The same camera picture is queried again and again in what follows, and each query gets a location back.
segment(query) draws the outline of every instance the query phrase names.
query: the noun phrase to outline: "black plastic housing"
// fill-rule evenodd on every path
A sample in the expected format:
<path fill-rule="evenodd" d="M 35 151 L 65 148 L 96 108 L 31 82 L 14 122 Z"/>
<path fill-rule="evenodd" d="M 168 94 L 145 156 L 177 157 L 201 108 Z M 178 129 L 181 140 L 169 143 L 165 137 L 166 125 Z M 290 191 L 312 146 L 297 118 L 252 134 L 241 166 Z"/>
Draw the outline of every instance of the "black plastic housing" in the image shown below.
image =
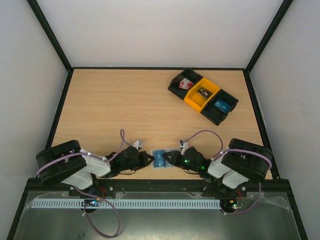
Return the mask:
<path fill-rule="evenodd" d="M 188 148 L 184 155 L 180 151 L 165 152 L 163 157 L 172 165 L 197 172 L 206 173 L 210 165 L 210 160 L 206 159 L 202 153 L 198 152 L 193 146 Z"/>
<path fill-rule="evenodd" d="M 184 79 L 188 79 L 189 81 L 196 84 L 199 82 L 203 76 L 193 71 L 191 68 L 186 68 L 183 72 L 179 73 L 170 83 L 168 90 L 175 95 L 177 95 L 180 99 L 184 99 L 189 90 L 179 88 L 180 82 Z"/>
<path fill-rule="evenodd" d="M 41 168 L 53 160 L 69 155 L 71 151 L 78 153 L 80 150 L 79 142 L 71 140 L 40 151 L 35 158 L 38 168 Z M 87 166 L 86 160 L 81 155 L 70 157 L 68 162 L 57 162 L 40 173 L 41 183 L 46 187 L 59 184 L 85 166 Z"/>
<path fill-rule="evenodd" d="M 110 159 L 115 152 L 112 152 L 107 159 Z M 129 146 L 127 149 L 122 150 L 118 156 L 110 161 L 110 169 L 103 178 L 112 178 L 117 176 L 121 171 L 132 170 L 136 171 L 148 166 L 155 158 L 146 153 L 146 151 L 139 152 L 133 146 Z"/>
<path fill-rule="evenodd" d="M 270 149 L 251 142 L 233 138 L 229 143 L 230 149 L 249 150 L 261 154 L 271 160 L 273 153 Z M 228 152 L 221 163 L 238 172 L 246 178 L 261 182 L 266 178 L 269 164 L 259 156 L 242 152 Z"/>
<path fill-rule="evenodd" d="M 225 113 L 215 106 L 215 103 L 218 100 L 222 100 L 230 105 L 230 109 L 228 112 Z M 201 114 L 206 116 L 210 121 L 218 126 L 223 120 L 226 119 L 228 113 L 230 113 L 236 107 L 238 102 L 238 99 L 231 96 L 226 91 L 220 89 L 217 94 L 213 98 L 211 98 L 211 100 L 205 105 L 205 107 L 201 111 Z"/>

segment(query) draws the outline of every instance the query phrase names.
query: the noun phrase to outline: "blue item in tray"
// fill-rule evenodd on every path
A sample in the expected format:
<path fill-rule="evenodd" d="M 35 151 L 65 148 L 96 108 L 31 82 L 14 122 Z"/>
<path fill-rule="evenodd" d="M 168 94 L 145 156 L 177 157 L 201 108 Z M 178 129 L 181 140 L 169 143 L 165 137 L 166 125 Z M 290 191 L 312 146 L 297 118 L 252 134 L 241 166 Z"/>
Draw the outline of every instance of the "blue item in tray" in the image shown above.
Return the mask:
<path fill-rule="evenodd" d="M 228 103 L 226 103 L 225 101 L 223 101 L 221 99 L 216 101 L 214 106 L 216 106 L 219 110 L 221 110 L 225 114 L 227 114 L 231 108 L 231 106 Z"/>
<path fill-rule="evenodd" d="M 153 156 L 154 156 L 154 161 L 153 161 L 153 166 L 154 168 L 160 168 L 160 167 L 165 167 L 166 166 L 166 160 L 162 156 L 164 154 L 164 150 L 155 150 L 153 151 Z"/>

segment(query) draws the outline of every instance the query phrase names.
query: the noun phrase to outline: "wooden tabletop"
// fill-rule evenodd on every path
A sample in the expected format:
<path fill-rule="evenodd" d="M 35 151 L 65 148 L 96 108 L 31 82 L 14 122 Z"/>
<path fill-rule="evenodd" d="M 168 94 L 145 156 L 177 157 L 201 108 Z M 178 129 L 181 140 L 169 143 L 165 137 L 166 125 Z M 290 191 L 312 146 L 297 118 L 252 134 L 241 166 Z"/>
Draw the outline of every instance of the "wooden tabletop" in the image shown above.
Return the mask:
<path fill-rule="evenodd" d="M 142 151 L 178 148 L 179 140 L 209 129 L 225 145 L 238 138 L 262 145 L 254 110 L 242 71 L 197 70 L 196 72 L 239 100 L 219 126 L 168 90 L 181 70 L 75 69 L 54 136 L 53 146 L 78 140 L 93 154 L 106 156 L 120 146 L 120 129 L 125 140 L 143 140 Z M 206 158 L 219 149 L 220 141 L 209 132 L 189 142 Z M 147 166 L 133 175 L 117 179 L 199 179 L 174 167 Z M 270 171 L 267 179 L 272 179 Z"/>

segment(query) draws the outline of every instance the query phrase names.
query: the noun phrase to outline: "small box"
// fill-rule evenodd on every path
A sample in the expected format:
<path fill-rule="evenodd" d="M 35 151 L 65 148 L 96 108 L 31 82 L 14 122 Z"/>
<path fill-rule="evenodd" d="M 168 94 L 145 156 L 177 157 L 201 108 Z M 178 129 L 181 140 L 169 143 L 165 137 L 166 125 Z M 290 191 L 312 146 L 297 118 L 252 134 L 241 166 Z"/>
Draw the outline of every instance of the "small box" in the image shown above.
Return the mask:
<path fill-rule="evenodd" d="M 180 88 L 179 85 L 183 79 L 191 81 L 193 86 L 189 89 Z M 239 101 L 190 68 L 186 68 L 176 76 L 171 81 L 168 90 L 217 126 L 236 107 Z"/>

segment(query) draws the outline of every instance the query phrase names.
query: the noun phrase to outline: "dark item in yellow compartment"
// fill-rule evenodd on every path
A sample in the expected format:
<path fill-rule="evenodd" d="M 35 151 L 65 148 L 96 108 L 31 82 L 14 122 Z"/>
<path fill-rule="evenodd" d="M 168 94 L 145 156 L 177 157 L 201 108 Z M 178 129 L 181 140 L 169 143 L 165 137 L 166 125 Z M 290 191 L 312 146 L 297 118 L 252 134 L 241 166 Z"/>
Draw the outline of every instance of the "dark item in yellow compartment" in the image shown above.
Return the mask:
<path fill-rule="evenodd" d="M 199 94 L 198 90 L 201 88 L 205 88 L 210 91 L 212 95 L 207 99 Z M 209 81 L 206 78 L 202 78 L 197 84 L 195 84 L 192 88 L 189 89 L 183 101 L 197 110 L 199 113 L 205 107 L 205 105 L 209 102 L 209 100 L 220 90 L 220 87 L 215 85 L 213 82 Z"/>
<path fill-rule="evenodd" d="M 204 97 L 205 99 L 210 98 L 210 96 L 212 95 L 212 92 L 210 92 L 209 90 L 205 89 L 203 86 L 199 88 L 198 93 Z"/>

